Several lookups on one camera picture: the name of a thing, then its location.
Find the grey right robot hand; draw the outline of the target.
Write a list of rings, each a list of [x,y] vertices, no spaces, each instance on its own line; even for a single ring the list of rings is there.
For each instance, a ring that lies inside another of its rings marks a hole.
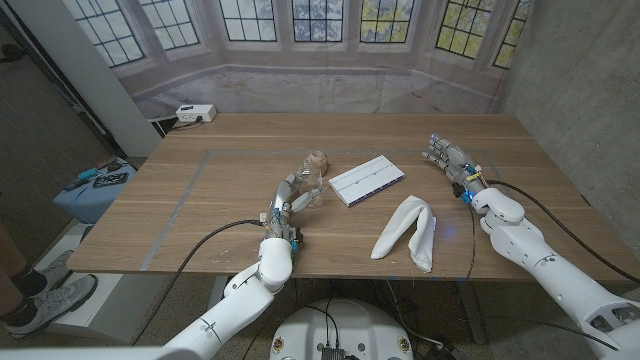
[[[470,203],[476,194],[488,187],[483,180],[481,168],[473,159],[438,134],[431,135],[429,149],[422,155],[444,171],[452,183],[454,196],[465,203]]]

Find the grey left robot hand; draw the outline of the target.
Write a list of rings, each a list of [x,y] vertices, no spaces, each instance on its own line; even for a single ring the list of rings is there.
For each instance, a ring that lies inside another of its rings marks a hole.
[[[263,222],[266,239],[281,238],[290,243],[303,241],[300,228],[290,224],[290,216],[307,208],[325,190],[323,185],[312,185],[309,190],[301,191],[306,184],[306,178],[296,172],[290,173],[280,182]]]

